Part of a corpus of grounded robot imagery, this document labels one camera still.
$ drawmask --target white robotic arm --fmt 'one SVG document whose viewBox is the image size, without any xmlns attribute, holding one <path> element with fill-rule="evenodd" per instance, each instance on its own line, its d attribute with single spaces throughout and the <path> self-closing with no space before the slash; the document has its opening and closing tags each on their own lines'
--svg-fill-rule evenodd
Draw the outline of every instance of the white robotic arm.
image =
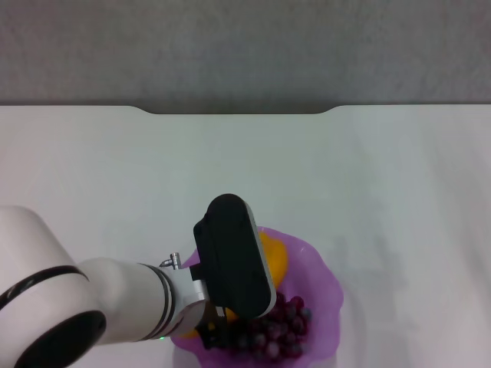
<svg viewBox="0 0 491 368">
<path fill-rule="evenodd" d="M 194 233 L 201 263 L 191 268 L 180 267 L 177 253 L 159 267 L 109 258 L 76 265 L 38 215 L 0 206 L 0 367 L 63 368 L 95 344 L 194 328 L 206 348 L 226 344 L 224 308 L 241 317 L 265 314 L 274 287 L 239 197 L 217 198 Z M 229 250 L 230 242 L 238 248 Z"/>
</svg>

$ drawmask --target orange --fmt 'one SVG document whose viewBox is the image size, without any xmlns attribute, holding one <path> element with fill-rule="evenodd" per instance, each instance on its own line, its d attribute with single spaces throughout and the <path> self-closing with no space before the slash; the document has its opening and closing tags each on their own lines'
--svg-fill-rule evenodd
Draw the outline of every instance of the orange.
<svg viewBox="0 0 491 368">
<path fill-rule="evenodd" d="M 275 288 L 278 289 L 278 286 L 282 283 L 286 271 L 288 270 L 288 253 L 285 244 L 279 239 L 269 237 L 265 232 L 260 232 L 259 238 L 261 239 L 262 249 L 273 284 L 275 285 Z M 226 309 L 226 316 L 228 322 L 237 319 L 237 315 L 228 308 Z M 192 330 L 181 337 L 191 338 L 197 336 L 198 333 L 196 330 Z"/>
</svg>

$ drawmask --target purple grape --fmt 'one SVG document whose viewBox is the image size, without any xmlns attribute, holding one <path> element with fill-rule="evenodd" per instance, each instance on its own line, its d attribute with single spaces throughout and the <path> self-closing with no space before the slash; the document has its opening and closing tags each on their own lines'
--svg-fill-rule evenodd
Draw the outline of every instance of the purple grape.
<svg viewBox="0 0 491 368">
<path fill-rule="evenodd" d="M 265 359 L 265 354 L 262 350 L 254 350 L 252 352 L 252 357 L 257 361 L 263 361 Z"/>
<path fill-rule="evenodd" d="M 304 300 L 299 296 L 293 297 L 290 302 L 295 305 L 297 312 L 299 312 L 305 306 Z"/>
<path fill-rule="evenodd" d="M 283 306 L 286 303 L 286 298 L 285 295 L 280 293 L 279 291 L 276 291 L 276 305 L 278 306 Z"/>
<path fill-rule="evenodd" d="M 268 318 L 263 317 L 259 320 L 259 324 L 261 325 L 260 331 L 267 332 L 268 326 L 271 324 L 271 322 L 268 320 Z"/>
<path fill-rule="evenodd" d="M 303 336 L 307 333 L 304 320 L 299 316 L 293 318 L 293 321 L 290 323 L 290 327 L 292 328 L 292 331 L 295 332 L 297 335 Z"/>
<path fill-rule="evenodd" d="M 303 307 L 300 310 L 300 315 L 304 319 L 305 322 L 310 322 L 312 320 L 312 312 L 310 309 Z"/>
<path fill-rule="evenodd" d="M 249 339 L 246 334 L 243 333 L 237 337 L 236 346 L 239 350 L 246 350 L 249 348 Z"/>
<path fill-rule="evenodd" d="M 275 360 L 279 355 L 279 345 L 275 341 L 269 341 L 264 350 L 268 359 Z"/>
<path fill-rule="evenodd" d="M 297 314 L 297 307 L 291 301 L 285 304 L 285 319 L 293 320 Z"/>
<path fill-rule="evenodd" d="M 268 318 L 275 320 L 276 322 L 281 322 L 285 317 L 285 312 L 280 307 L 274 306 L 268 313 Z"/>
<path fill-rule="evenodd" d="M 282 342 L 285 345 L 292 345 L 297 341 L 297 337 L 294 332 L 289 331 L 285 336 L 282 337 Z"/>
<path fill-rule="evenodd" d="M 287 346 L 285 349 L 285 355 L 288 358 L 299 358 L 302 356 L 302 354 L 302 345 L 300 345 L 299 343 L 294 343 L 290 346 Z"/>
<path fill-rule="evenodd" d="M 247 324 L 247 332 L 250 334 L 257 334 L 262 329 L 262 323 L 259 319 L 250 320 Z"/>
<path fill-rule="evenodd" d="M 286 322 L 283 322 L 281 325 L 281 332 L 282 336 L 285 336 L 288 333 L 288 324 Z"/>
<path fill-rule="evenodd" d="M 266 336 L 263 333 L 258 333 L 252 336 L 251 339 L 251 348 L 252 349 L 261 349 L 267 343 Z"/>
<path fill-rule="evenodd" d="M 282 327 L 280 324 L 272 322 L 268 327 L 268 338 L 277 340 L 282 335 Z"/>
</svg>

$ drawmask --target purple bowl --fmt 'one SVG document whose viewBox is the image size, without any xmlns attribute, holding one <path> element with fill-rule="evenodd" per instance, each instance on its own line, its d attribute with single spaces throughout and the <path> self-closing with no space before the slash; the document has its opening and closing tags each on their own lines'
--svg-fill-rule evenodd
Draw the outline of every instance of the purple bowl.
<svg viewBox="0 0 491 368">
<path fill-rule="evenodd" d="M 343 291 L 339 281 L 309 243 L 270 228 L 258 227 L 272 238 L 283 241 L 288 252 L 288 271 L 279 287 L 287 299 L 300 295 L 311 308 L 312 322 L 307 340 L 307 351 L 300 358 L 281 363 L 258 363 L 251 357 L 238 359 L 227 351 L 205 350 L 199 338 L 172 337 L 181 349 L 194 353 L 202 368 L 306 368 L 313 362 L 335 355 L 340 340 L 340 309 Z M 197 251 L 183 264 L 189 267 L 199 262 Z"/>
</svg>

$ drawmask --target gray wall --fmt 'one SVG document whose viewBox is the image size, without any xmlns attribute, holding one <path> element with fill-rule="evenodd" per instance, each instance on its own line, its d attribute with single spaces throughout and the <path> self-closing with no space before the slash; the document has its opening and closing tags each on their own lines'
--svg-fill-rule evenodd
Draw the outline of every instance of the gray wall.
<svg viewBox="0 0 491 368">
<path fill-rule="evenodd" d="M 0 0 L 0 104 L 489 102 L 489 0 Z"/>
</svg>

